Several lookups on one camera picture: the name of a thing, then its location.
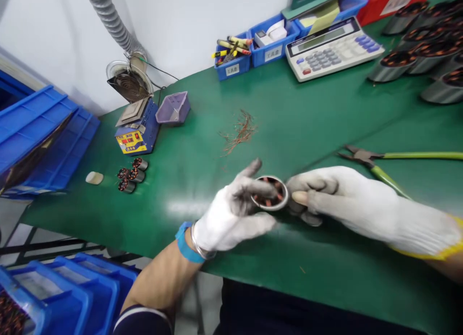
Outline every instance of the flexible exhaust hose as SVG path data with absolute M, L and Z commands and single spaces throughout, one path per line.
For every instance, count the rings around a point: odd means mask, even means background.
M 139 53 L 147 59 L 145 49 L 127 30 L 111 0 L 90 0 L 90 3 L 110 35 L 128 55 Z

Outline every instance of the hand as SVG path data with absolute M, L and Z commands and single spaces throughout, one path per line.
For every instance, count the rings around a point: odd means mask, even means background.
M 194 225 L 192 234 L 199 247 L 206 251 L 227 251 L 241 241 L 272 230 L 276 220 L 268 213 L 249 215 L 255 206 L 251 194 L 277 195 L 271 185 L 251 178 L 261 166 L 260 159 L 254 160 L 230 185 L 219 190 L 207 212 Z
M 292 177 L 287 187 L 293 212 L 307 206 L 312 215 L 330 215 L 404 254 L 442 260 L 462 245 L 459 219 L 400 197 L 388 185 L 348 167 L 302 173 Z

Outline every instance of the calculator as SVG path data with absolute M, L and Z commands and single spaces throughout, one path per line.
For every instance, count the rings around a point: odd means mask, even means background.
M 286 58 L 299 82 L 370 61 L 384 48 L 367 36 L 355 16 L 286 45 Z

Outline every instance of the wire cutter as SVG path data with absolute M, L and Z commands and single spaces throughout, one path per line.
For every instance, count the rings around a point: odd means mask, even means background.
M 400 186 L 392 180 L 391 177 L 387 175 L 378 165 L 376 165 L 374 159 L 454 159 L 454 160 L 463 160 L 463 153 L 459 152 L 417 152 L 417 153 L 373 153 L 365 149 L 361 149 L 349 144 L 344 146 L 347 150 L 353 153 L 353 155 L 346 155 L 338 153 L 339 156 L 343 158 L 357 161 L 361 164 L 366 165 L 370 171 L 375 175 L 377 179 L 386 183 L 392 187 L 399 195 L 410 199 Z

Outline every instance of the green table surface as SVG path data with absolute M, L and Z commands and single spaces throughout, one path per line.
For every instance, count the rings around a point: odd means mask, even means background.
M 382 37 L 387 20 L 365 27 Z M 463 151 L 463 105 L 433 106 L 418 98 L 425 76 L 388 84 L 365 78 L 374 62 L 298 83 L 287 60 L 219 82 L 213 68 L 169 86 L 188 91 L 191 111 L 182 127 L 163 126 L 145 181 L 117 191 L 117 171 L 130 165 L 115 138 L 122 108 L 101 118 L 65 195 L 43 194 L 22 222 L 98 244 L 154 257 L 185 220 L 196 220 L 217 190 L 255 157 L 261 174 L 287 179 L 334 165 L 363 166 L 334 155 L 352 143 L 376 152 Z M 240 109 L 258 125 L 252 140 L 224 156 L 219 132 L 232 133 Z M 444 160 L 380 160 L 417 201 L 463 216 L 463 165 Z M 87 184 L 90 171 L 105 175 Z M 363 238 L 334 220 L 307 226 L 285 211 L 269 234 L 220 253 L 203 270 L 433 334 L 454 334 L 461 323 L 461 290 L 419 260 Z

